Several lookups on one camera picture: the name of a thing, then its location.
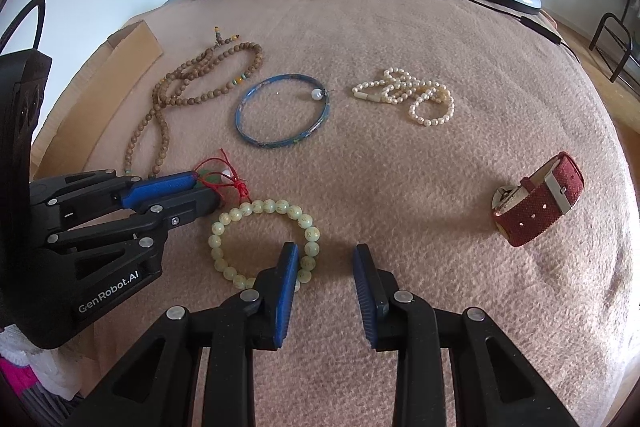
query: blue gripper pad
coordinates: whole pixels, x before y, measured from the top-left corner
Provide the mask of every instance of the blue gripper pad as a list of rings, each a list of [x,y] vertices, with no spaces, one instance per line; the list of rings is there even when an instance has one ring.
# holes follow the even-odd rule
[[[273,343],[276,349],[279,349],[287,336],[287,330],[289,330],[289,317],[291,316],[291,305],[293,304],[298,275],[298,245],[295,243],[284,244],[276,269],[278,271],[276,279],[282,283],[276,302]]]
[[[190,190],[195,186],[197,177],[197,172],[188,171],[163,176],[155,180],[137,182],[126,195],[121,197],[122,207],[136,210],[140,204],[147,200]]]

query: pink blanket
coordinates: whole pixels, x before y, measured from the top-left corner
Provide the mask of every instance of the pink blanket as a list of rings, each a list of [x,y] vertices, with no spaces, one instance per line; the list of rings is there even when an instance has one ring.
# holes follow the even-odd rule
[[[364,337],[350,267],[357,242],[434,307],[484,308],[579,424],[600,425],[640,324],[638,208],[612,123],[564,49],[463,0],[180,0],[144,19],[165,53],[122,103],[87,169],[122,169],[152,87],[212,45],[217,25],[224,36],[260,43],[264,66],[221,98],[167,110],[163,173],[224,147],[253,198],[299,204],[322,233],[284,348],[255,357],[259,425],[390,424],[396,361],[372,352]],[[222,87],[251,60],[249,52],[228,58],[185,95]],[[406,104],[353,98],[351,87],[390,66],[446,84],[456,99],[452,120],[425,128],[409,121]],[[294,147],[252,147],[234,130],[233,112],[248,85],[281,73],[319,79],[331,90],[331,115]],[[304,128],[319,110],[309,91],[265,90],[245,111],[247,128],[265,139]],[[420,111],[439,116],[442,108],[430,105]],[[133,163],[140,175],[158,147],[158,129],[149,128]],[[532,243],[510,247],[490,217],[494,190],[561,150],[584,174],[580,201]],[[164,275],[95,325],[102,374],[165,309],[197,311],[234,292],[209,256],[211,222],[172,231]],[[286,217],[251,216],[223,235],[223,250],[252,276],[292,240],[304,244]],[[196,425],[199,417],[196,409]]]

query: pink cloth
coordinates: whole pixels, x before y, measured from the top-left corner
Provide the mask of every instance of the pink cloth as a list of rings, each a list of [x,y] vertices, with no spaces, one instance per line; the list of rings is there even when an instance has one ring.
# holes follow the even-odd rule
[[[18,396],[25,389],[38,383],[38,378],[33,374],[31,367],[18,367],[3,357],[0,357],[0,371],[2,371],[6,381]]]

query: screw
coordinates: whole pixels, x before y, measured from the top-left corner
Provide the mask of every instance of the screw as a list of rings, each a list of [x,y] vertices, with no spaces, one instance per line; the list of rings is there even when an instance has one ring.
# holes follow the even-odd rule
[[[254,290],[253,288],[251,288],[249,290],[244,290],[240,294],[240,298],[244,302],[255,302],[258,300],[258,298],[260,298],[260,293],[258,292],[258,290]]]
[[[394,293],[394,299],[398,302],[402,302],[402,304],[409,304],[412,300],[414,300],[414,294],[408,292],[407,290],[398,290]]]
[[[179,321],[181,318],[184,317],[184,314],[186,312],[187,311],[182,306],[171,306],[166,311],[166,316],[170,318],[172,321]]]
[[[469,308],[466,311],[466,316],[475,322],[482,322],[486,315],[480,308]]]
[[[142,248],[151,248],[154,245],[154,240],[150,237],[143,237],[142,239],[140,239],[140,241],[138,241],[138,244]]]

